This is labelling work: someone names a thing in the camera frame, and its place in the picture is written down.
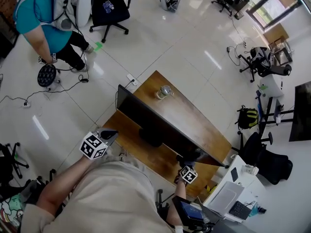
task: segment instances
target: wall outlet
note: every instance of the wall outlet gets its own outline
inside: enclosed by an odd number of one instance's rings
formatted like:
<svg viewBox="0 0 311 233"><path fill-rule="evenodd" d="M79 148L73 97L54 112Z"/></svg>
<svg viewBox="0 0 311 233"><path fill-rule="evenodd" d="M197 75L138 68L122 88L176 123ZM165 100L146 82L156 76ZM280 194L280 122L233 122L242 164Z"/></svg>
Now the wall outlet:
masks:
<svg viewBox="0 0 311 233"><path fill-rule="evenodd" d="M30 108L31 107L31 102L27 101L27 103L23 104L23 108Z"/></svg>
<svg viewBox="0 0 311 233"><path fill-rule="evenodd" d="M131 80L134 80L133 82L132 82L132 84L133 85L137 85L137 80L131 75L131 74L127 74L127 78L131 81Z"/></svg>

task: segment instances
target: man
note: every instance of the man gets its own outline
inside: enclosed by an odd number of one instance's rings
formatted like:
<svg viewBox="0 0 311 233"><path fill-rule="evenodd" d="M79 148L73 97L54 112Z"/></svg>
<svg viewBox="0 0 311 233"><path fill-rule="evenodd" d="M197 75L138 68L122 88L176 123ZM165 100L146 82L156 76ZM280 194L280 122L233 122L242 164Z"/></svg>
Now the man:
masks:
<svg viewBox="0 0 311 233"><path fill-rule="evenodd" d="M34 0L25 0L21 3L14 20L17 30L48 64L53 62L51 55L56 53L56 58L66 61L72 67L72 72L87 71L85 63L71 46L78 46L85 53L91 53L94 48L82 35L72 31L61 31L51 25L40 25L41 21L53 20L53 0L35 0L35 6Z"/></svg>
<svg viewBox="0 0 311 233"><path fill-rule="evenodd" d="M100 163L82 157L50 182L36 205L26 206L21 233L171 233L155 206L153 187L131 157L106 155ZM74 191L64 210L55 213ZM186 198L180 178L176 195ZM171 205L167 222L182 225Z"/></svg>

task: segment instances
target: smartphone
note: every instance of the smartphone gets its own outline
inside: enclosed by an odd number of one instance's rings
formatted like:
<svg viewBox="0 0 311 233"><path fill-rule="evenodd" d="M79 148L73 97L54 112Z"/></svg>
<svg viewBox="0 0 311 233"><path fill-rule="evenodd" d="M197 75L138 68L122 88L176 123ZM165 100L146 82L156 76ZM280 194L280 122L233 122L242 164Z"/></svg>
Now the smartphone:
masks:
<svg viewBox="0 0 311 233"><path fill-rule="evenodd" d="M235 182L238 179L238 172L236 167L231 170L231 176L233 182Z"/></svg>

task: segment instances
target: computer monitor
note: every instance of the computer monitor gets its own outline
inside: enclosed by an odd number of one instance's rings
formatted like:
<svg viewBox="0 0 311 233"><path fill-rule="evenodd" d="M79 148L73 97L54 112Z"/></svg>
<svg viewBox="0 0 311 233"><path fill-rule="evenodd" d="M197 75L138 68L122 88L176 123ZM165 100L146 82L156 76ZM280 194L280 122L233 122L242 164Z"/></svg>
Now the computer monitor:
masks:
<svg viewBox="0 0 311 233"><path fill-rule="evenodd" d="M295 87L290 142L311 140L311 82Z"/></svg>
<svg viewBox="0 0 311 233"><path fill-rule="evenodd" d="M118 87L117 108L156 141L165 144L185 160L224 166L122 85Z"/></svg>

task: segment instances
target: hand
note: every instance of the hand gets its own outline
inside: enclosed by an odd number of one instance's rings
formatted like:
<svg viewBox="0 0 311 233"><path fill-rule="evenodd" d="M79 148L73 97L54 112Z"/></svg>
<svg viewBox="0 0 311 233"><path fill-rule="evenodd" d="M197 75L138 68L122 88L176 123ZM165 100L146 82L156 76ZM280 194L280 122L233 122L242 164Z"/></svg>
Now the hand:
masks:
<svg viewBox="0 0 311 233"><path fill-rule="evenodd" d="M47 64L53 64L54 62L53 62L52 56L50 56L48 60L45 60L45 62L46 62Z"/></svg>

